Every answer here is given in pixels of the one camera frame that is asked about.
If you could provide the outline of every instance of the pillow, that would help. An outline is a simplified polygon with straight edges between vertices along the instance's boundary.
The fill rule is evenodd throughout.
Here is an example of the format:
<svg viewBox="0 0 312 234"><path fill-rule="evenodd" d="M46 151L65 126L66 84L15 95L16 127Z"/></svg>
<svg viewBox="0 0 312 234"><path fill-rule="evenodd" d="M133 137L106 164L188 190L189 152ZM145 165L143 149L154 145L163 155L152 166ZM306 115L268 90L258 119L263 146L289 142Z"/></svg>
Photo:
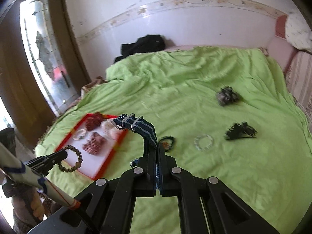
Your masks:
<svg viewBox="0 0 312 234"><path fill-rule="evenodd" d="M299 11L288 15L285 35L295 48L312 52L312 31Z"/></svg>
<svg viewBox="0 0 312 234"><path fill-rule="evenodd" d="M273 57L282 68L284 74L286 73L293 57L297 53L297 49L294 48L287 40L274 36L268 47L269 56Z"/></svg>
<svg viewBox="0 0 312 234"><path fill-rule="evenodd" d="M286 74L286 86L297 105L312 118L312 55L299 51L293 58Z"/></svg>

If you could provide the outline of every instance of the red frame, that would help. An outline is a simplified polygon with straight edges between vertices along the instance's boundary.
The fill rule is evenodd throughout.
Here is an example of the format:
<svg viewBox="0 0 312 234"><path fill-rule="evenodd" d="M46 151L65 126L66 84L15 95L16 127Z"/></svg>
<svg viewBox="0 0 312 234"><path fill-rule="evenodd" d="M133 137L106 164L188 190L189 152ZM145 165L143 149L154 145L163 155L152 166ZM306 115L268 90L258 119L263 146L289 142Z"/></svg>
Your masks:
<svg viewBox="0 0 312 234"><path fill-rule="evenodd" d="M62 140L62 142L59 144L59 146L56 148L56 151L59 151L60 149L62 149L64 146L66 146L66 142L74 135L74 133L76 132L76 130L80 127L80 125L89 117L92 117L94 114L93 113L87 113L77 124L76 126L73 127L73 129L67 134L67 136ZM118 116L115 115L106 115L106 114L102 114L104 119L114 119L117 118ZM89 177L83 173L81 173L82 175L92 179L92 180L97 180L99 178L102 178L103 173L105 172L106 168L108 167L110 161L112 160L113 156L116 153L116 149L119 147L119 145L121 144L122 140L124 139L124 137L126 136L128 130L125 129L122 131L122 133L120 134L120 136L118 137L115 145L112 147L110 154L108 155L107 159L105 160L105 162L103 163L102 167L100 168L100 170L98 171L98 173L95 175L95 177Z"/></svg>

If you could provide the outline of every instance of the green blanket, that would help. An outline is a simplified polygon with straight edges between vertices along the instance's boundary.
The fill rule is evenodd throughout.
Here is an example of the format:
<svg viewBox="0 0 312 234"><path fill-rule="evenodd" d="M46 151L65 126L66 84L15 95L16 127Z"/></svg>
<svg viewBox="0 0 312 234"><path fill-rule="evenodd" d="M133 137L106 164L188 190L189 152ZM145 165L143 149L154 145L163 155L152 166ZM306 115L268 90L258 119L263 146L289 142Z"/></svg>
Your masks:
<svg viewBox="0 0 312 234"><path fill-rule="evenodd" d="M196 47L132 55L109 67L107 79L57 120L38 156L52 153L86 113L143 115L158 138L176 138L169 155L179 167L219 177L281 234L293 232L312 201L312 138L275 60L258 49ZM226 85L242 101L219 106L216 92ZM242 121L257 138L226 141L226 130ZM194 146L202 134L213 137L204 152ZM119 177L142 154L142 138L129 132L104 177ZM91 182L56 166L48 178L72 196ZM180 233L177 198L138 198L131 233Z"/></svg>

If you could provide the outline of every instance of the red tray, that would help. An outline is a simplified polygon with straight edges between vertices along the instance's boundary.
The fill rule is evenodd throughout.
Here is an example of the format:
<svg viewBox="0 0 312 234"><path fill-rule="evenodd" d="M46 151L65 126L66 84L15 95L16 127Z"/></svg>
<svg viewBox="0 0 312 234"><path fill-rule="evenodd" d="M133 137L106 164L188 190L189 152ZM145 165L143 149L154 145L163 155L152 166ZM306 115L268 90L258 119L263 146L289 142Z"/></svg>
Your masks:
<svg viewBox="0 0 312 234"><path fill-rule="evenodd" d="M109 139L104 145L103 149L99 153L99 155L94 156L82 149L82 144L84 144L88 138L90 137L93 131L98 132L99 134L103 135L101 128L97 128L93 131L87 133L86 137L82 140L75 141L72 139L74 133L84 127L84 122L88 117L92 117L93 113L86 114L78 123L77 125L68 133L68 135L64 138L64 140L60 143L55 151L62 149L64 146L73 145L82 153L82 165L77 170L81 174L87 176L92 180L97 180L103 177L103 173L106 170L107 166L109 165L111 159L113 158L114 154L116 153L116 149L121 144L122 140L124 139L127 129L123 130L117 140ZM110 118L117 118L114 115L105 115L102 114L104 119ZM77 155L72 151L67 151L68 157L65 159L70 166L73 166L77 162Z"/></svg>

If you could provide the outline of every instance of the metal buckle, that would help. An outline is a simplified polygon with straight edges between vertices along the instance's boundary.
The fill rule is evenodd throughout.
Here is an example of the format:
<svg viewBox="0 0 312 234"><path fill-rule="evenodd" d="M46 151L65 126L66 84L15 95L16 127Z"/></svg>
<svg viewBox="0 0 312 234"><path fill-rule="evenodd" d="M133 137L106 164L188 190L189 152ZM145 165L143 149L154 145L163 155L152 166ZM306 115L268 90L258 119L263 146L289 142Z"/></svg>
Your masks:
<svg viewBox="0 0 312 234"><path fill-rule="evenodd" d="M130 117L134 116L135 114L129 114L127 117L125 117L122 121L121 121L121 125L124 127L124 123L126 122L127 119L129 119Z"/></svg>
<svg viewBox="0 0 312 234"><path fill-rule="evenodd" d="M133 124L131 125L131 130L134 131L135 130L135 124L139 121L139 119L143 118L143 116L138 117L135 122L133 122Z"/></svg>
<svg viewBox="0 0 312 234"><path fill-rule="evenodd" d="M114 126L115 128L117 128L118 130L124 130L124 129L125 129L125 128L123 128L122 126L118 126L118 125L114 122L114 120L112 120L111 123L112 123L113 126Z"/></svg>

